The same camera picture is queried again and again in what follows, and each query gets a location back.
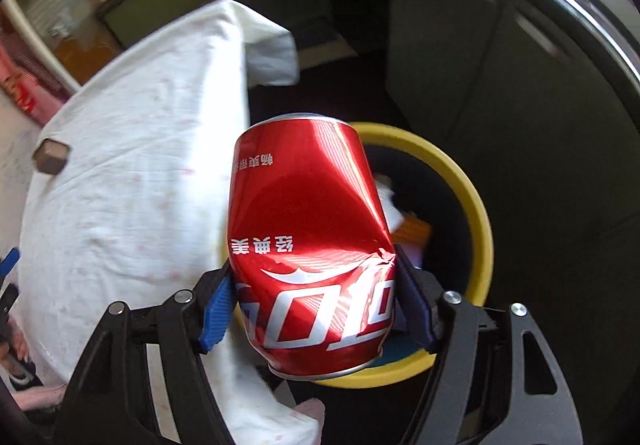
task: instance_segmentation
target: blue gripper pad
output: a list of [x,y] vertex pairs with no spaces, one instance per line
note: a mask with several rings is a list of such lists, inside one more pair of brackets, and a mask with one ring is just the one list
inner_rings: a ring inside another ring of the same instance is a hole
[[20,252],[17,248],[12,248],[9,254],[0,261],[0,278],[6,277],[12,271],[18,259],[20,259]]
[[231,277],[226,275],[218,284],[204,310],[204,323],[199,342],[205,351],[210,351],[225,336],[235,305],[235,288]]

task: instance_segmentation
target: red soda can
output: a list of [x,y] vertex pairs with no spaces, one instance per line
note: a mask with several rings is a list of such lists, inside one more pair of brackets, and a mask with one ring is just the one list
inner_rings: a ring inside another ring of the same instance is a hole
[[227,226],[246,333],[276,375],[335,378],[380,355],[396,254],[353,127],[287,114],[249,128]]

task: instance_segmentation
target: can bottom rim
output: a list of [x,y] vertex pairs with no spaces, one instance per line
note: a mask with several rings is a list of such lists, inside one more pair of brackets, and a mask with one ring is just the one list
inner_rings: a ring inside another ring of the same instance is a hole
[[307,376],[289,375],[287,373],[283,373],[281,371],[274,369],[273,367],[271,367],[271,364],[269,364],[269,370],[277,377],[284,378],[285,380],[297,380],[297,381],[330,380],[331,378],[345,377],[346,375],[350,375],[351,373],[356,373],[360,370],[363,370],[366,367],[369,367],[369,365],[373,364],[373,362],[379,359],[381,355],[382,355],[382,352],[380,352],[378,356],[373,357],[370,361],[367,361],[364,364],[356,365],[354,367],[350,367],[343,371],[336,371],[335,373],[325,373],[324,375],[307,375]]

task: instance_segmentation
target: silver bolt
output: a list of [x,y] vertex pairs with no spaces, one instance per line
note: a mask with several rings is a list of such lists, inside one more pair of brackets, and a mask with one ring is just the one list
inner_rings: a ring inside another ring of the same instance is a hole
[[124,311],[124,303],[122,302],[114,302],[109,306],[109,313],[111,315],[120,315]]
[[180,290],[174,295],[174,300],[180,304],[187,304],[193,299],[193,292],[191,290]]
[[527,314],[527,307],[519,302],[511,305],[511,313],[518,317],[524,317]]
[[457,291],[446,291],[442,296],[449,304],[460,304],[462,302],[462,295]]

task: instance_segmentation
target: can top rim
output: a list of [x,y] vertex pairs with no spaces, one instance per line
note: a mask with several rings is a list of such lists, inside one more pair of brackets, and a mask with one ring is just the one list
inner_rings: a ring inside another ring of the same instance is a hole
[[339,120],[338,118],[332,118],[330,116],[325,116],[324,114],[316,114],[314,112],[290,112],[287,114],[280,114],[278,116],[274,116],[273,118],[269,118],[268,120],[262,120],[249,127],[245,132],[250,131],[254,127],[258,127],[259,125],[264,125],[265,123],[272,123],[274,121],[281,120],[324,120],[330,121],[332,123],[341,123],[344,125],[349,125],[344,120]]

